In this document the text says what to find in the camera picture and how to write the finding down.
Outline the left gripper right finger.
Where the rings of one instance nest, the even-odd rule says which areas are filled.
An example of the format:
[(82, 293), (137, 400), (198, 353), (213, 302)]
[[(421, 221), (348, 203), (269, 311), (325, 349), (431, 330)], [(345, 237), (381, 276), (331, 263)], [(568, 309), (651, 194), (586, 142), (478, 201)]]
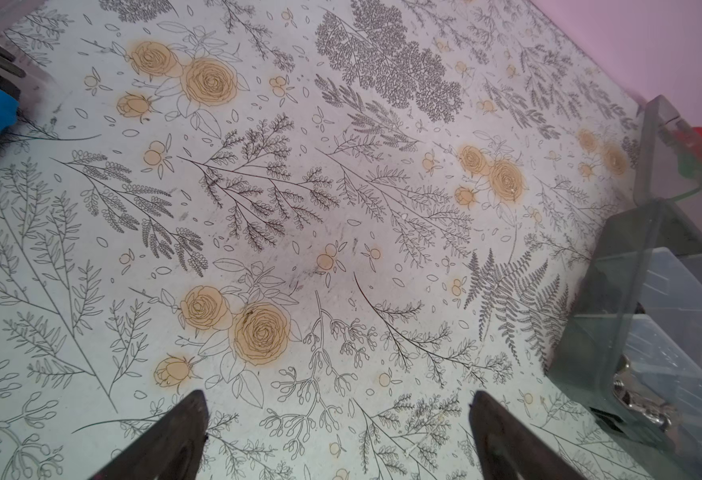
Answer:
[(583, 479), (486, 391), (476, 391), (469, 423), (484, 479)]

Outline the silver wing nuts pile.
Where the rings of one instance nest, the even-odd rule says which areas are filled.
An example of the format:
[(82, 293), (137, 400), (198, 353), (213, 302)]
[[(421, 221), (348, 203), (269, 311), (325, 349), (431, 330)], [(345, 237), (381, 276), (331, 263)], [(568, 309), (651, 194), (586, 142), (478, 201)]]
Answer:
[(613, 393), (627, 409), (643, 415), (661, 431), (666, 432), (674, 425), (675, 407), (635, 377), (630, 359), (625, 354), (617, 363)]

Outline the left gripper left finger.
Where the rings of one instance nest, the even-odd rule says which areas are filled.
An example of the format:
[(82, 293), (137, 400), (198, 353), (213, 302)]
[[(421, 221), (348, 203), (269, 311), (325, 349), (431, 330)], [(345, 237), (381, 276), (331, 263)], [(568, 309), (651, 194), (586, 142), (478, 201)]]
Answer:
[(209, 419), (204, 392), (192, 391), (90, 479), (196, 479)]

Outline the grey plastic organizer box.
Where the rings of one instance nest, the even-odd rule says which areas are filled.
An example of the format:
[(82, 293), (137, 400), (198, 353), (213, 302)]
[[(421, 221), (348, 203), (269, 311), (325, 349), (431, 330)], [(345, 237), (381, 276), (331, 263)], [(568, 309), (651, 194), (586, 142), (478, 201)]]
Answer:
[[(702, 136), (648, 102), (633, 209), (610, 217), (549, 375), (652, 477), (702, 479)], [(613, 393), (625, 354), (675, 407), (666, 432)]]

